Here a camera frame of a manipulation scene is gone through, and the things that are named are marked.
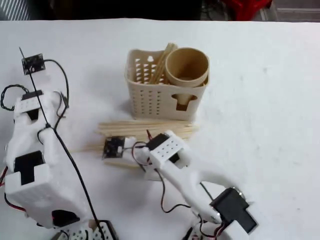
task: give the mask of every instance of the white tabletop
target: white tabletop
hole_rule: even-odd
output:
[[[210,85],[200,103],[200,131],[190,146],[240,180],[270,219],[272,239],[318,239],[320,215],[320,24],[189,22],[142,19],[0,22],[0,89],[32,88],[23,76],[26,56],[43,53],[64,67],[70,109],[61,134],[70,149],[99,139],[99,122],[131,119],[124,80],[131,49],[162,50],[168,42],[210,58]],[[38,88],[64,89],[59,69],[46,64]],[[12,104],[21,94],[7,93]],[[13,114],[0,111],[0,157],[13,131]],[[122,240],[178,240],[192,214],[160,209],[162,185],[139,170],[118,169],[93,153],[74,153],[98,218],[111,220]],[[181,203],[167,183],[165,206]],[[0,197],[3,239],[48,240],[53,230],[9,208]],[[263,234],[258,238],[266,239]]]

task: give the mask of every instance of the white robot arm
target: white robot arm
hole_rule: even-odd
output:
[[[233,177],[224,174],[218,166],[197,157],[172,131],[168,130],[165,134],[151,139],[143,151],[152,163],[150,168],[157,169],[173,184],[202,220],[227,226],[238,222],[236,228],[242,227],[241,231],[246,234],[251,234],[257,228],[255,216],[247,212],[250,205],[239,191]],[[208,204],[197,191],[201,182],[211,182],[226,189]]]
[[[64,101],[59,92],[38,90],[48,122],[54,126]],[[78,178],[54,132],[46,128],[35,92],[18,98],[13,136],[6,147],[5,193],[45,228],[63,228],[89,219]]]

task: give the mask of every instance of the bundle of chopsticks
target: bundle of chopsticks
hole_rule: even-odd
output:
[[[173,131],[180,138],[187,140],[198,127],[188,121],[178,120],[133,120],[133,121],[116,121],[102,122],[98,125],[96,133],[104,137],[135,137],[137,141],[149,141],[147,130],[151,136],[155,137],[166,130]],[[84,151],[102,151],[104,148],[103,139],[98,144],[87,146]]]
[[[164,73],[165,70],[165,63],[166,58],[169,55],[169,53],[173,52],[174,50],[178,49],[178,46],[174,43],[168,43],[165,50],[163,51],[162,55],[159,58],[159,61],[155,67],[154,74],[151,76],[150,81],[148,84],[159,84],[160,78]]]

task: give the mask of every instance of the red object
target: red object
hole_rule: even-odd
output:
[[[257,11],[270,8],[272,0],[222,0],[235,11],[236,21],[250,21]]]

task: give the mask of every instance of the beige basket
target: beige basket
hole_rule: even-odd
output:
[[[209,77],[198,87],[169,85],[165,74],[159,84],[148,84],[163,51],[131,50],[128,54],[125,78],[135,118],[192,120]],[[178,94],[193,95],[187,106],[177,104]]]

